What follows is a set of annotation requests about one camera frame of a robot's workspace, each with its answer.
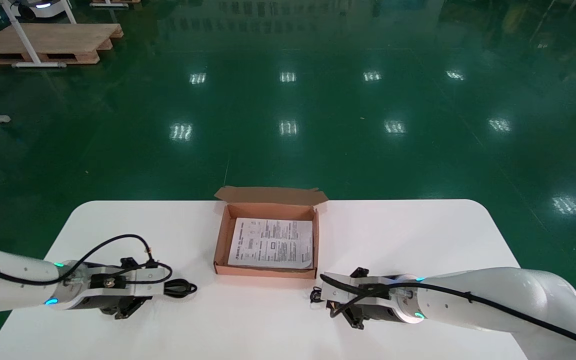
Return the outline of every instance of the black cable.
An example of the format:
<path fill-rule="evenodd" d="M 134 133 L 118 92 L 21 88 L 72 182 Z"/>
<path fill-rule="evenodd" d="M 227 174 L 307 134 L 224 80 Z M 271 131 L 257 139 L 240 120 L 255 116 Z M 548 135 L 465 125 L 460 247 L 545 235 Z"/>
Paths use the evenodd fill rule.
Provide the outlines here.
<path fill-rule="evenodd" d="M 84 255 L 80 260 L 78 260 L 68 271 L 66 271 L 62 276 L 59 276 L 58 278 L 55 278 L 55 280 L 45 280 L 45 281 L 38 281 L 38 280 L 28 280 L 27 278 L 20 278 L 20 277 L 16 277 L 16 276 L 12 276 L 12 275 L 7 275 L 5 273 L 2 273 L 0 271 L 0 279 L 6 280 L 6 281 L 10 281 L 12 283 L 17 283 L 17 284 L 23 284 L 23 285 L 35 285 L 37 287 L 43 287 L 45 285 L 53 285 L 53 284 L 57 284 L 57 283 L 61 283 L 62 281 L 66 280 L 69 276 L 73 275 L 73 273 L 77 270 L 77 268 L 82 265 L 86 259 L 88 259 L 91 255 L 93 255 L 96 251 L 98 251 L 99 249 L 103 248 L 104 246 L 107 246 L 108 244 L 117 241 L 119 239 L 126 239 L 126 238 L 134 238 L 134 239 L 138 239 L 143 246 L 146 248 L 146 253 L 148 255 L 148 262 L 146 262 L 145 264 L 139 265 L 139 267 L 137 268 L 132 268 L 128 271 L 132 271 L 132 270 L 136 270 L 136 269 L 141 269 L 142 267 L 146 266 L 146 265 L 158 265 L 161 267 L 164 267 L 166 269 L 169 270 L 169 274 L 167 276 L 165 276 L 164 278 L 160 278 L 158 280 L 148 280 L 148 281 L 132 281 L 132 282 L 127 282 L 128 284 L 156 284 L 156 283 L 162 283 L 166 280 L 168 280 L 171 276 L 172 276 L 172 269 L 170 268 L 170 266 L 162 264 L 160 262 L 157 262 L 153 259 L 153 255 L 151 254 L 151 247 L 148 246 L 148 243 L 146 242 L 146 240 L 144 240 L 143 237 L 139 236 L 139 235 L 135 235 L 135 234 L 123 234 L 123 235 L 117 235 L 115 237 L 112 237 L 108 240 L 105 240 L 104 242 L 102 242 L 101 244 L 98 244 L 97 246 L 95 246 L 94 248 L 92 248 L 92 250 L 88 251 L 86 255 Z M 115 275 L 119 275 L 119 274 L 123 274 L 127 271 L 118 271 L 116 273 L 110 273 L 107 274 L 108 276 L 115 276 Z"/>
<path fill-rule="evenodd" d="M 336 287 L 339 290 L 349 292 L 350 294 L 354 294 L 356 296 L 362 296 L 363 294 L 365 294 L 368 291 L 366 289 L 359 289 L 359 287 L 356 287 L 356 286 L 353 286 L 350 284 L 346 284 L 345 282 L 334 280 L 334 278 L 331 278 L 330 276 L 325 275 L 325 274 L 320 274 L 320 276 L 321 276 L 321 280 L 323 280 L 324 283 L 332 285 L 333 287 Z"/>
<path fill-rule="evenodd" d="M 324 274 L 321 274 L 320 277 L 321 277 L 321 280 L 323 280 L 327 284 L 332 285 L 333 287 L 336 287 L 336 283 L 339 283 L 339 281 L 334 280 L 334 278 L 331 278 L 330 276 L 327 276 Z M 570 340 L 576 341 L 576 333 L 574 333 L 572 331 L 566 330 L 565 328 L 559 327 L 557 325 L 553 325 L 551 323 L 547 323 L 546 321 L 542 321 L 540 319 L 537 319 L 536 317 L 532 317 L 528 314 L 524 314 L 523 312 L 520 312 L 518 310 L 511 309 L 510 307 L 502 305 L 498 302 L 495 302 L 495 301 L 492 301 L 492 300 L 489 300 L 487 298 L 483 298 L 483 297 L 480 297 L 477 295 L 473 295 L 470 291 L 461 292 L 461 291 L 457 291 L 454 289 L 448 289 L 448 287 L 441 287 L 441 286 L 437 286 L 437 285 L 424 284 L 422 282 L 397 282 L 395 284 L 389 284 L 389 285 L 377 284 L 377 285 L 375 285 L 374 289 L 367 290 L 367 291 L 363 290 L 363 289 L 359 289 L 358 287 L 355 287 L 355 289 L 361 291 L 362 293 L 358 294 L 353 299 L 351 299 L 350 301 L 346 302 L 344 305 L 339 307 L 338 310 L 336 310 L 335 312 L 330 314 L 330 317 L 334 318 L 334 317 L 338 316 L 342 312 L 345 312 L 345 310 L 350 308 L 352 305 L 354 305 L 355 303 L 357 303 L 358 301 L 360 301 L 362 299 L 365 299 L 366 297 L 378 296 L 379 294 L 381 294 L 383 292 L 387 292 L 390 289 L 395 289 L 395 288 L 428 289 L 428 290 L 434 290 L 436 292 L 442 292 L 442 293 L 450 294 L 452 296 L 462 297 L 464 299 L 467 299 L 469 301 L 469 303 L 477 302 L 477 303 L 481 303 L 483 305 L 487 305 L 491 308 L 499 310 L 500 312 L 504 312 L 504 313 L 507 313 L 507 314 L 512 315 L 514 317 L 517 317 L 519 319 L 522 319 L 522 321 L 527 321 L 531 324 L 540 326 L 544 329 L 547 329 L 547 330 L 550 330 L 554 333 L 562 335 L 563 337 L 567 337 Z"/>
<path fill-rule="evenodd" d="M 322 303 L 322 288 L 315 286 L 310 292 L 310 303 Z"/>
<path fill-rule="evenodd" d="M 19 5 L 21 5 L 21 1 L 17 0 L 17 1 L 12 1 L 10 3 L 10 10 L 12 10 L 12 7 L 14 7 L 15 5 L 17 5 L 17 7 L 19 7 Z"/>
<path fill-rule="evenodd" d="M 191 284 L 183 278 L 166 281 L 164 295 L 175 299 L 183 299 L 197 291 L 197 285 Z"/>

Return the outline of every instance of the green epoxy floor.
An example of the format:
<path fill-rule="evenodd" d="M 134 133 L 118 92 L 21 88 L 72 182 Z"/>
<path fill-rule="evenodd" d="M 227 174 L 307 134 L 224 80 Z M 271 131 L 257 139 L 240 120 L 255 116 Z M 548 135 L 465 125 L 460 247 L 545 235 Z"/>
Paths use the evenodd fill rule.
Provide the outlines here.
<path fill-rule="evenodd" d="M 125 36 L 97 65 L 0 67 L 12 118 L 0 125 L 0 250 L 43 257 L 92 200 L 319 187 L 331 199 L 478 201 L 522 267 L 576 287 L 576 7 L 556 1 L 544 16 L 550 4 L 116 10 Z M 80 23 L 112 22 L 75 5 Z"/>

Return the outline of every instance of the instruction sheet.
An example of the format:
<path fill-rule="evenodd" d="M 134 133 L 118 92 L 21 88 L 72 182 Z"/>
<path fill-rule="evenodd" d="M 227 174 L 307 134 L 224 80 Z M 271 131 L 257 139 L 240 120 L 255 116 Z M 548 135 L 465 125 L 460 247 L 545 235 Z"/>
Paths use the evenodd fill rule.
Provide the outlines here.
<path fill-rule="evenodd" d="M 313 222 L 237 218 L 228 264 L 312 269 Z"/>

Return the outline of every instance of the wooden pallet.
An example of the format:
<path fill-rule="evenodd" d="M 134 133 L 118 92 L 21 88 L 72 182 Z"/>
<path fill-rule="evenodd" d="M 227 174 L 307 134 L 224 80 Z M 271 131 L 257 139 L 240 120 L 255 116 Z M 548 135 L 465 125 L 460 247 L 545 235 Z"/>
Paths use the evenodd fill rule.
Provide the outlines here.
<path fill-rule="evenodd" d="M 42 62 L 96 64 L 97 50 L 113 48 L 124 36 L 118 23 L 23 23 L 23 31 Z M 0 65 L 32 62 L 12 26 L 0 31 Z"/>

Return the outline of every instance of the screw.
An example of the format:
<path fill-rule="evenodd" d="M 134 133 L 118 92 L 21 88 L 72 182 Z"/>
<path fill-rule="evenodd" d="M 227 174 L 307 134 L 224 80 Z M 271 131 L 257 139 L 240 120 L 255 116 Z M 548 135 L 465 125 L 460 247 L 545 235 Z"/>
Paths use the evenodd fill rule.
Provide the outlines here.
<path fill-rule="evenodd" d="M 115 278 L 114 277 L 110 277 L 110 278 L 106 278 L 105 280 L 103 280 L 103 286 L 106 288 L 112 288 L 115 285 Z"/>

